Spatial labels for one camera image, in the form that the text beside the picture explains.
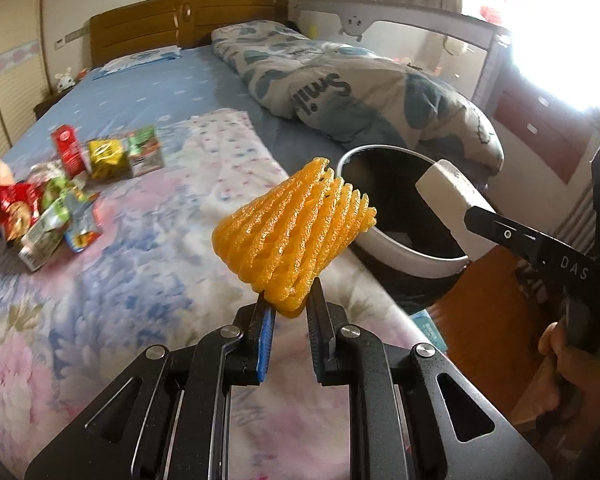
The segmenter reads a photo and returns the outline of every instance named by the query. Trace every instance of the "red snack bag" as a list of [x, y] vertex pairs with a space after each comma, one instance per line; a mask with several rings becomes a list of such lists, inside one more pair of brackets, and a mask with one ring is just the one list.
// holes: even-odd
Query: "red snack bag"
[[82, 160], [82, 152], [80, 143], [75, 138], [75, 130], [72, 126], [64, 124], [51, 134], [58, 155], [64, 165], [64, 170], [67, 172], [69, 179], [87, 171], [87, 167]]
[[40, 216], [40, 192], [34, 184], [0, 184], [0, 229], [9, 242], [24, 236]]

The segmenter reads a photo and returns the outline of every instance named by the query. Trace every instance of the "human hand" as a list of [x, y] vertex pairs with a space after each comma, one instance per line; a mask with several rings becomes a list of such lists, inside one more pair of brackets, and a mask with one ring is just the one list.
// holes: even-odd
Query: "human hand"
[[583, 394], [580, 410], [568, 424], [563, 442], [566, 449], [580, 450], [600, 424], [600, 352], [592, 355], [568, 346], [564, 320], [546, 328], [538, 350], [546, 356], [542, 364], [546, 373], [542, 374], [544, 395], [540, 411], [554, 410], [560, 403], [555, 372]]

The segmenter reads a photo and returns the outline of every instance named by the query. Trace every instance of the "drawer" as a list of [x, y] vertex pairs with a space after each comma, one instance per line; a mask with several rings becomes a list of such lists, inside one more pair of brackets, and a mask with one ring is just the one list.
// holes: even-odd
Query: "drawer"
[[502, 95], [493, 117], [544, 160], [565, 184], [570, 181], [582, 153], [560, 132], [539, 116], [533, 116], [525, 104], [508, 94]]
[[576, 152], [584, 154], [596, 129], [593, 119], [585, 112], [579, 112], [539, 89], [517, 70], [512, 71], [504, 93], [525, 105], [534, 119], [541, 119], [557, 130]]

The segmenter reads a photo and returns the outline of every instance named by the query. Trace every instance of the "orange foam net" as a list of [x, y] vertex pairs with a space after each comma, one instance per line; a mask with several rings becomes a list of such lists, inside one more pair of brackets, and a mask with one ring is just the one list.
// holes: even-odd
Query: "orange foam net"
[[366, 194], [334, 178], [329, 161], [302, 170], [222, 219], [214, 251], [281, 314], [302, 312], [314, 278], [359, 233], [376, 224]]

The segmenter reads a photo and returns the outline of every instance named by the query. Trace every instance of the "white stuffed rabbit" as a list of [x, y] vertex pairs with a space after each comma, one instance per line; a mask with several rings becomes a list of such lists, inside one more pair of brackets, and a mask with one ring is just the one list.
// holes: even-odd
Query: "white stuffed rabbit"
[[75, 86], [74, 78], [71, 77], [71, 67], [67, 68], [64, 74], [56, 74], [56, 79], [58, 79], [58, 92], [64, 92]]

